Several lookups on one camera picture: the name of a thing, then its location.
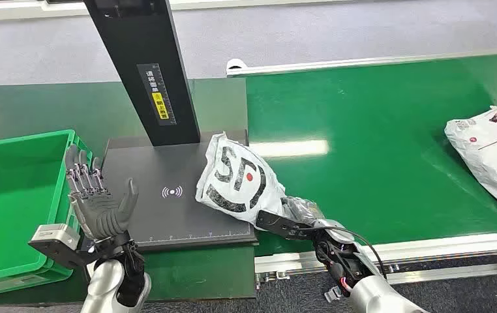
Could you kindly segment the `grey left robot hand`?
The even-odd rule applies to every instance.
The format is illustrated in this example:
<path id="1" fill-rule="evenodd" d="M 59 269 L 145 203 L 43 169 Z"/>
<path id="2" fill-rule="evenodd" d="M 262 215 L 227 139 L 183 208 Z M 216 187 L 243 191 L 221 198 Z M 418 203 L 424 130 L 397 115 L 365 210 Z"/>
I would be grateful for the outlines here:
<path id="1" fill-rule="evenodd" d="M 65 153 L 68 198 L 84 234 L 101 241 L 127 232 L 139 191 L 132 178 L 117 198 L 107 188 L 99 157 L 88 160 L 87 151 L 72 144 Z"/>

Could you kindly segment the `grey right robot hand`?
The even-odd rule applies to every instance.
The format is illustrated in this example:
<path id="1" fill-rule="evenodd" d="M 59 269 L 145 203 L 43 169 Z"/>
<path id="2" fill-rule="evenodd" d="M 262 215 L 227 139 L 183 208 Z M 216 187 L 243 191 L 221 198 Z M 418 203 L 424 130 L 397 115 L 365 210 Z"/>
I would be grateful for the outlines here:
<path id="1" fill-rule="evenodd" d="M 296 223 L 312 226 L 317 220 L 324 219 L 318 205 L 300 197 L 286 196 L 281 198 L 284 217 Z"/>

